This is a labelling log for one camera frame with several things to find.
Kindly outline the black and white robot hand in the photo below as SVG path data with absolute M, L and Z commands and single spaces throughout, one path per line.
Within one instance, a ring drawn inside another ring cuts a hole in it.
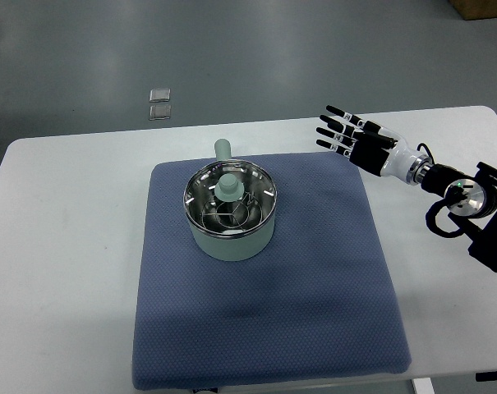
M 400 134 L 331 105 L 326 110 L 328 116 L 320 115 L 325 126 L 316 129 L 324 138 L 316 143 L 362 170 L 417 185 L 434 164 L 429 153 L 411 148 Z

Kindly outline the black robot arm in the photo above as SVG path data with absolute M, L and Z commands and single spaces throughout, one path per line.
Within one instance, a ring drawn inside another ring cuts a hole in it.
M 421 188 L 441 199 L 430 206 L 425 220 L 437 236 L 471 240 L 468 254 L 497 273 L 497 169 L 479 162 L 475 176 L 434 162 L 416 170 Z

